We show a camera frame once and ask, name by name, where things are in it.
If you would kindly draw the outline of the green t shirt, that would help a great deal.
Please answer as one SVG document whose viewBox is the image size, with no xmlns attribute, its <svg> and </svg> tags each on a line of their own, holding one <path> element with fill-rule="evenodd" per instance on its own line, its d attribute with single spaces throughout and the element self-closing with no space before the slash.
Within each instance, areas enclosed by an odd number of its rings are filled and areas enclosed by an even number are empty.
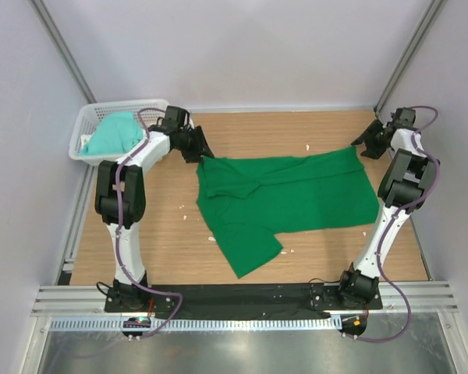
<svg viewBox="0 0 468 374">
<path fill-rule="evenodd" d="M 272 261 L 281 233 L 375 222 L 376 193 L 353 147 L 306 157 L 205 157 L 197 205 L 236 277 Z"/>
</svg>

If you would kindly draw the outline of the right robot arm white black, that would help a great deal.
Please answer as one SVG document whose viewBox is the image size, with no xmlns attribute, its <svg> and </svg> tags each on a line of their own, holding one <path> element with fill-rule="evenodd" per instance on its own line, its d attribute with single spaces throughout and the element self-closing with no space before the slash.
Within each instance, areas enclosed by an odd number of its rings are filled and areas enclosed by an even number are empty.
<svg viewBox="0 0 468 374">
<path fill-rule="evenodd" d="M 439 116 L 427 105 L 398 108 L 387 123 L 375 119 L 352 144 L 363 144 L 363 156 L 378 159 L 387 150 L 394 156 L 378 187 L 378 217 L 364 250 L 342 273 L 336 288 L 344 308 L 366 307 L 379 298 L 384 262 L 402 226 L 420 209 L 440 177 L 440 161 L 421 144 L 422 132 Z"/>
</svg>

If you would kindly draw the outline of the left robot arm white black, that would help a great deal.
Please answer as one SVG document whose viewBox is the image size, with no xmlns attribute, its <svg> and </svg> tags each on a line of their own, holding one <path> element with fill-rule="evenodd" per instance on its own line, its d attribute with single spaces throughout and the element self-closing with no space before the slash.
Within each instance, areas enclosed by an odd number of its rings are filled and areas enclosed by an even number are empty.
<svg viewBox="0 0 468 374">
<path fill-rule="evenodd" d="M 142 139 L 114 161 L 102 161 L 97 170 L 95 210 L 112 239 L 116 268 L 112 286 L 106 291 L 106 312 L 142 312 L 154 297 L 177 298 L 176 292 L 158 291 L 147 282 L 140 253 L 140 222 L 146 209 L 145 174 L 172 150 L 185 162 L 200 163 L 213 157 L 203 129 L 194 126 L 185 108 L 169 105 L 153 125 L 136 113 Z"/>
</svg>

